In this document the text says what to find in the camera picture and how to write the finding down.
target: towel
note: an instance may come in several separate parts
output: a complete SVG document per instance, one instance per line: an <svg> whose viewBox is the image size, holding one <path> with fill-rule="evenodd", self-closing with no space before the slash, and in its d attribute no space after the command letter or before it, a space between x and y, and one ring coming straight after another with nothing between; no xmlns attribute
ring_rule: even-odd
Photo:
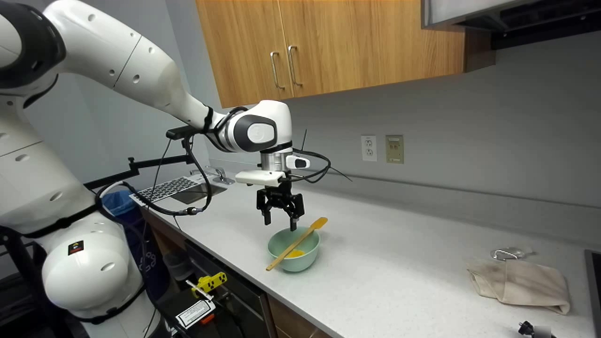
<svg viewBox="0 0 601 338"><path fill-rule="evenodd" d="M476 292L512 305L543 306L566 315L570 295L566 279L556 269L525 260L481 260L468 263Z"/></svg>

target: sink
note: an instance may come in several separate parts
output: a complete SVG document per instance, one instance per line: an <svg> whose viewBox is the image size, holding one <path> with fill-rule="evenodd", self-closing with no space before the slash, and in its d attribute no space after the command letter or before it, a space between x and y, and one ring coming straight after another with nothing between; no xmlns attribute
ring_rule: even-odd
<svg viewBox="0 0 601 338"><path fill-rule="evenodd" d="M217 186L214 184L211 184L211 190L213 191L213 196L218 195L224 191L227 190L227 188L223 188L222 186ZM186 190L182 190L180 192L178 192L177 194L172 195L171 197L173 197L174 199L184 203L184 204L190 204L193 202L196 202L198 200L201 200L202 198L207 197L208 195L208 189L207 189L207 184L206 183L202 183L199 185L195 185L191 188L188 188Z"/></svg>

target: green bowl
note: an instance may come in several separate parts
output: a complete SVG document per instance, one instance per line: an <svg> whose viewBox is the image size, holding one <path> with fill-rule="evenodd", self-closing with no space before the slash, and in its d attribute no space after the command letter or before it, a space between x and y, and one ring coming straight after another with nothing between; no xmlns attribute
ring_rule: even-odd
<svg viewBox="0 0 601 338"><path fill-rule="evenodd" d="M294 243L304 234L309 228L307 227L298 227L295 231L290 231L290 229L284 229L282 231L277 232L275 235L271 237L269 243L267 243L267 250L269 254L273 257L273 259L278 258L279 254L283 253L286 248L290 246L290 244ZM299 272L307 269L317 257L317 251L319 248L320 237L317 231L313 231L304 241L302 241L297 247L296 250L302 250L305 252L304 255L293 257L293 258L284 258L284 260L279 264L282 269L290 272Z"/></svg>

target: cabinet door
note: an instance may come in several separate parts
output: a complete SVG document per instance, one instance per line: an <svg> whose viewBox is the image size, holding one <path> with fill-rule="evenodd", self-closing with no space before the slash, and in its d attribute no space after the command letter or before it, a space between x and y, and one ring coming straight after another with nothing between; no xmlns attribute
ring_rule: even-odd
<svg viewBox="0 0 601 338"><path fill-rule="evenodd" d="M196 2L224 108L293 96L275 0ZM276 87L273 68L280 88Z"/></svg>
<svg viewBox="0 0 601 338"><path fill-rule="evenodd" d="M295 96L463 71L463 32L421 28L420 0L279 1Z"/></svg>

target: yellow egg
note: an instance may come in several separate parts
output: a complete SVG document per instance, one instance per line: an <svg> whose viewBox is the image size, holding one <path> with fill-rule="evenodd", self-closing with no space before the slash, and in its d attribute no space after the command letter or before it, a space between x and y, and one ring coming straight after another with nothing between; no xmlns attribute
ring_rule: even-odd
<svg viewBox="0 0 601 338"><path fill-rule="evenodd" d="M295 258L295 257L301 257L302 255L304 255L305 252L302 250L292 250L291 253L288 254L288 256L286 256L286 258Z"/></svg>

